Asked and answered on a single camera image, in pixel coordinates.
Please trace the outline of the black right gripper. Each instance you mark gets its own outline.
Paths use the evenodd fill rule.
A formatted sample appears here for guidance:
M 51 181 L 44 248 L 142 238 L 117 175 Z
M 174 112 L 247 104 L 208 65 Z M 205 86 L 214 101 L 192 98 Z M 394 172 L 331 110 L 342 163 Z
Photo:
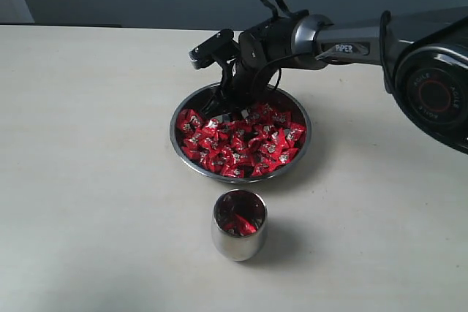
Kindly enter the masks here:
M 239 35 L 239 53 L 231 61 L 217 59 L 222 68 L 220 86 L 200 110 L 203 117 L 228 115 L 243 119 L 243 111 L 265 95 L 267 85 L 283 68 L 302 69 L 303 52 L 295 35 L 301 18 L 277 18 L 255 25 Z

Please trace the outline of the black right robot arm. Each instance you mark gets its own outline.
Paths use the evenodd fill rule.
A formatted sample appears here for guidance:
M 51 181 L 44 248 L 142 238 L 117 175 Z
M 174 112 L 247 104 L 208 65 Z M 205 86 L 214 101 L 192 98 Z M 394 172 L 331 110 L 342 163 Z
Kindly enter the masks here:
M 202 108 L 212 118 L 260 101 L 282 69 L 329 65 L 382 68 L 385 90 L 421 131 L 467 152 L 467 8 L 440 9 L 337 25 L 307 11 L 273 17 L 222 42 L 223 70 Z

